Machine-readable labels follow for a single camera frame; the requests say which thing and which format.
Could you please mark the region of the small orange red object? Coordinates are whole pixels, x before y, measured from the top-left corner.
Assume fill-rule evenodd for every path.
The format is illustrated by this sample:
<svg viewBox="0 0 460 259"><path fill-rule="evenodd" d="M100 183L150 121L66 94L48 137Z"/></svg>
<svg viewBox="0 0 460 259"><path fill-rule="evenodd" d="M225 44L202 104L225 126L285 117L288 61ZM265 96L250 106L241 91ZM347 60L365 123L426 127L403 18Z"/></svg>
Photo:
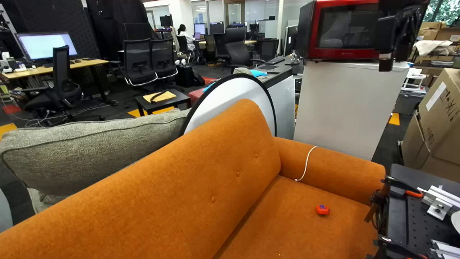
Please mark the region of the small orange red object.
<svg viewBox="0 0 460 259"><path fill-rule="evenodd" d="M314 212L316 212L317 216L321 216L321 218L324 218L324 216L329 215L329 209L327 209L326 206L323 206L323 205L319 205L319 206L314 209Z"/></svg>

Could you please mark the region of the orange fabric sofa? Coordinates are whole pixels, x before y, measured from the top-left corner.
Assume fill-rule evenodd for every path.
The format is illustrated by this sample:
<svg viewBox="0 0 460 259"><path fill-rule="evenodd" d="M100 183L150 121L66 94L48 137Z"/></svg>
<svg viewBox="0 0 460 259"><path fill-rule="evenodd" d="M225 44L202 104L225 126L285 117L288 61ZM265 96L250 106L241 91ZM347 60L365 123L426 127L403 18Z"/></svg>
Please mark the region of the orange fabric sofa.
<svg viewBox="0 0 460 259"><path fill-rule="evenodd" d="M242 100L0 234L0 259L365 259L383 176L273 136Z"/></svg>

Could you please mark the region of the round white reflector disc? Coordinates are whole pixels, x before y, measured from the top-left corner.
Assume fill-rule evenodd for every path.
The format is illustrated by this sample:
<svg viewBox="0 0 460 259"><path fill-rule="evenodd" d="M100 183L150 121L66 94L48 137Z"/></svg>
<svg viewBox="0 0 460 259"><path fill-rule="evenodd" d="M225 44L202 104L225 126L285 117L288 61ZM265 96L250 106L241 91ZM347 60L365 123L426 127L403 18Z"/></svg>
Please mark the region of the round white reflector disc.
<svg viewBox="0 0 460 259"><path fill-rule="evenodd" d="M248 100L257 106L270 133L275 136L277 119L268 91L257 78L244 74L234 74L212 83L191 107L181 129L181 134L195 130L242 100Z"/></svg>

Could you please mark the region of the small black side table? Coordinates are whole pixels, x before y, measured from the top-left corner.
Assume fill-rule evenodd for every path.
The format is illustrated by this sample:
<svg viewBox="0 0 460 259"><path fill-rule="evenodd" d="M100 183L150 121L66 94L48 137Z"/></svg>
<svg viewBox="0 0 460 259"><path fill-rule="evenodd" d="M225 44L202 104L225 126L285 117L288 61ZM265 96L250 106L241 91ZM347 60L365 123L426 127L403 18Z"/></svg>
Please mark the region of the small black side table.
<svg viewBox="0 0 460 259"><path fill-rule="evenodd" d="M133 98L139 116L143 117L145 114L150 116L155 111L172 107L172 109L189 109L191 100L188 96L176 91L176 90L166 90L159 93L152 93L147 96L137 96Z"/></svg>

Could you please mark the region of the white cabinet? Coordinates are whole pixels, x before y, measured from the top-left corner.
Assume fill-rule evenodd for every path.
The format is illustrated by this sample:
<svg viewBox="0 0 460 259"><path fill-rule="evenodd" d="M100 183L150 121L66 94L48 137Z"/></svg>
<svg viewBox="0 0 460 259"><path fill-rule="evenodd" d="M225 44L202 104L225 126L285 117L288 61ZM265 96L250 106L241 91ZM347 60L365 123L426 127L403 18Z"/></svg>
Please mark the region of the white cabinet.
<svg viewBox="0 0 460 259"><path fill-rule="evenodd" d="M370 160L395 107L406 63L307 63L293 139Z"/></svg>

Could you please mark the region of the red black microwave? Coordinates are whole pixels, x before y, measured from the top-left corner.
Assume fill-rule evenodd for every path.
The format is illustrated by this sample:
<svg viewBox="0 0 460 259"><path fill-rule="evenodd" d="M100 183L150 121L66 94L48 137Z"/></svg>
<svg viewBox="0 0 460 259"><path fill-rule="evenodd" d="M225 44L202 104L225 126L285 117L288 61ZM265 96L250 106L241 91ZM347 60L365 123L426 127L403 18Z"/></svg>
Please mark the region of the red black microwave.
<svg viewBox="0 0 460 259"><path fill-rule="evenodd" d="M372 61L379 0L307 0L298 9L294 52L303 60Z"/></svg>

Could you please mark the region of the black office chair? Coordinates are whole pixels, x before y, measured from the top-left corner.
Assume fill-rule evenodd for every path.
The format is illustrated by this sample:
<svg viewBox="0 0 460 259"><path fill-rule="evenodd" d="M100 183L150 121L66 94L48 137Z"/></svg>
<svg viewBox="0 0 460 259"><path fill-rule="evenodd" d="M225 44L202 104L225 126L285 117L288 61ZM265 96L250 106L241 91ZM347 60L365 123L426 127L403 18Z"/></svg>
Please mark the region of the black office chair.
<svg viewBox="0 0 460 259"><path fill-rule="evenodd" d="M27 111L66 111L81 101L81 87L68 78L68 47L53 50L53 87L35 88L37 96L25 104Z"/></svg>

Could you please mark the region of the grey cushion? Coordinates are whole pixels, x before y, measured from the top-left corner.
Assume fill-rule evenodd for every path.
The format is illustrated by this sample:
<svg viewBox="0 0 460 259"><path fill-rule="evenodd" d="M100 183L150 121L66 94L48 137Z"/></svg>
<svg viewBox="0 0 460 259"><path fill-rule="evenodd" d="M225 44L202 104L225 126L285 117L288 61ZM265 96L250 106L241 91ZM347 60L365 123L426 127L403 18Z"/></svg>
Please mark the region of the grey cushion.
<svg viewBox="0 0 460 259"><path fill-rule="evenodd" d="M2 137L1 165L30 189L70 196L175 140L186 114L20 129Z"/></svg>

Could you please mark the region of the wooden office desk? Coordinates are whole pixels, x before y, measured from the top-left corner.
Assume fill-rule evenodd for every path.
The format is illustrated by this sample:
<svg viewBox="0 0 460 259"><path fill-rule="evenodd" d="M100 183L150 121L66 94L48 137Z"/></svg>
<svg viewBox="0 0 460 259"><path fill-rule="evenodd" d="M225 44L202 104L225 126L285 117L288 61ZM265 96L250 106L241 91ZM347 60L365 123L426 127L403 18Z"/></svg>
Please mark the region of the wooden office desk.
<svg viewBox="0 0 460 259"><path fill-rule="evenodd" d="M100 65L107 65L109 63L104 60L78 60L76 64L70 64L70 70L81 70L81 68L94 68ZM28 77L37 77L37 75L45 75L45 74L53 74L53 67L37 67L37 68L30 68L24 71L14 71L9 74L0 74L1 80L5 81L12 81L12 80L20 80L20 78L28 78Z"/></svg>

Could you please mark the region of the large cardboard box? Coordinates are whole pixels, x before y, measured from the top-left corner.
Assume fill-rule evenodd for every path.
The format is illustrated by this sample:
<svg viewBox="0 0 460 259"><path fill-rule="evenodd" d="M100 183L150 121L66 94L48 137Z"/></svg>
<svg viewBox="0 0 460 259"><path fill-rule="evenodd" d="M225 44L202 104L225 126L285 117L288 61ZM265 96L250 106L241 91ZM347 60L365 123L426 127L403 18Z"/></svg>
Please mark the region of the large cardboard box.
<svg viewBox="0 0 460 259"><path fill-rule="evenodd" d="M418 104L400 153L406 168L460 182L458 70L442 70Z"/></svg>

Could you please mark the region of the computer monitor on desk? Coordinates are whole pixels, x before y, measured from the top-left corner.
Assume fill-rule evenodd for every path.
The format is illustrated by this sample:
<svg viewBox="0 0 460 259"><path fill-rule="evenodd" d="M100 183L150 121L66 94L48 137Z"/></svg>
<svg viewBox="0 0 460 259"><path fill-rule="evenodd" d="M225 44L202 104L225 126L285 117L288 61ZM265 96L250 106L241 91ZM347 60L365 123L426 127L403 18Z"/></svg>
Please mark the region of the computer monitor on desk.
<svg viewBox="0 0 460 259"><path fill-rule="evenodd" d="M54 48L68 48L68 55L76 57L77 50L67 32L53 34L17 34L17 41L30 61L45 61L53 58Z"/></svg>

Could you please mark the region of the black mounting plate with clamps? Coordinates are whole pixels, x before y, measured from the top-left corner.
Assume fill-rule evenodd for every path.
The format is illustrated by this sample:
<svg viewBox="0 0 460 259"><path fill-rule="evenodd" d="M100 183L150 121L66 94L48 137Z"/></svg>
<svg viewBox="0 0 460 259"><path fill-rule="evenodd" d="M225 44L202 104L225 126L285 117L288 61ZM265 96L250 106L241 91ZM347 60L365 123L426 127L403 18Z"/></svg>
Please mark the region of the black mounting plate with clamps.
<svg viewBox="0 0 460 259"><path fill-rule="evenodd" d="M446 219L429 216L428 206L406 196L405 191L442 186L446 192L460 195L460 185L400 165L390 166L389 178L395 185L389 186L382 231L373 241L377 251L372 259L421 259L428 254L432 239L458 248L460 235L452 225Z"/></svg>

